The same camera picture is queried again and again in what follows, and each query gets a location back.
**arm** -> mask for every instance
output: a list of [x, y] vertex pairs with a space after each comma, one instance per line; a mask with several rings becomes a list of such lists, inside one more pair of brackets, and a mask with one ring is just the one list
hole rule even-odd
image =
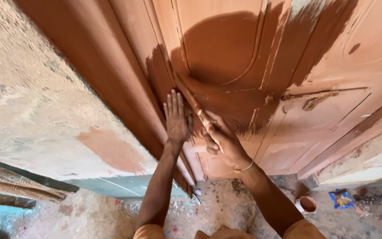
[[169, 209], [173, 171], [182, 145], [193, 131], [192, 115], [185, 116], [183, 99], [179, 93], [172, 89], [163, 108], [166, 114], [168, 140], [148, 184], [135, 230], [147, 224], [163, 227]]
[[[247, 155], [237, 136], [218, 115], [206, 111], [217, 122], [218, 130], [204, 132], [207, 151], [220, 158], [231, 168], [242, 170], [249, 167], [252, 159]], [[215, 137], [222, 145], [223, 153], [219, 146], [212, 140]], [[294, 204], [279, 190], [268, 178], [265, 172], [256, 164], [238, 174], [245, 186], [250, 191], [263, 217], [269, 225], [283, 237], [285, 231], [294, 223], [303, 219], [302, 214]]]

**hand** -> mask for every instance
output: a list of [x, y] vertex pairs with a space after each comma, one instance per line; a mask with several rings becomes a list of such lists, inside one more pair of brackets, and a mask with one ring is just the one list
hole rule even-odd
[[167, 104], [163, 104], [166, 114], [168, 140], [182, 144], [189, 139], [194, 127], [194, 118], [191, 113], [185, 116], [184, 102], [180, 93], [174, 89], [167, 94]]
[[[233, 169], [244, 169], [250, 166], [252, 159], [247, 155], [238, 137], [231, 131], [222, 117], [213, 112], [206, 111], [206, 114], [217, 122], [219, 129], [214, 129], [210, 134], [203, 130], [203, 136], [207, 143], [207, 152], [212, 155], [219, 155], [224, 163]], [[222, 146], [223, 153], [213, 139], [216, 138]]]

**fingers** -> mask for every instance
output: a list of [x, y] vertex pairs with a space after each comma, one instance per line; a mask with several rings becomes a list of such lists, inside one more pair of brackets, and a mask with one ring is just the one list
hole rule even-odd
[[181, 93], [177, 93], [177, 98], [178, 98], [178, 114], [184, 115], [184, 101], [183, 101]]
[[169, 117], [169, 110], [167, 110], [167, 104], [163, 103], [163, 110], [165, 111], [166, 119]]
[[206, 150], [207, 150], [207, 152], [208, 152], [209, 154], [211, 154], [211, 155], [217, 155], [218, 152], [220, 152], [219, 150], [214, 150], [214, 149], [212, 149], [212, 148], [209, 148], [209, 146], [207, 146]]
[[167, 94], [167, 110], [168, 110], [168, 114], [169, 116], [172, 115], [172, 96], [170, 94]]
[[176, 95], [176, 91], [174, 89], [171, 90], [172, 92], [172, 114], [178, 115], [178, 96]]
[[191, 113], [188, 114], [188, 133], [186, 138], [189, 139], [194, 129], [194, 117]]
[[194, 117], [191, 113], [188, 114], [188, 130], [192, 132], [194, 129]]
[[231, 133], [232, 133], [232, 132], [231, 132], [231, 129], [229, 128], [229, 126], [226, 124], [226, 122], [223, 120], [222, 117], [220, 117], [219, 115], [213, 113], [212, 111], [205, 111], [205, 112], [206, 112], [206, 114], [207, 114], [210, 118], [214, 119], [214, 120], [217, 122], [217, 124], [220, 126], [220, 128], [221, 128], [221, 130], [222, 130], [223, 132], [226, 132], [226, 133], [228, 133], [228, 134], [231, 134]]
[[214, 149], [214, 150], [219, 150], [219, 145], [217, 145], [215, 143], [215, 141], [213, 141], [213, 139], [209, 136], [209, 134], [204, 136], [204, 140], [206, 141], [206, 144], [207, 144], [208, 148], [211, 148], [211, 149]]

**wall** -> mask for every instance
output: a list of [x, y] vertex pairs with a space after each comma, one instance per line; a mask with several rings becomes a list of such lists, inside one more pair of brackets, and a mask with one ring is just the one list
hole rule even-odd
[[382, 181], [382, 133], [317, 174], [321, 185]]
[[148, 182], [154, 158], [62, 57], [0, 0], [0, 162], [61, 181]]

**shoulder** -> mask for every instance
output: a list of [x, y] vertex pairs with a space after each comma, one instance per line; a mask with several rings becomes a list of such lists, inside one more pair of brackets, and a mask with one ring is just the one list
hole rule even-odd
[[134, 239], [164, 239], [163, 228], [159, 225], [141, 226], [134, 235]]

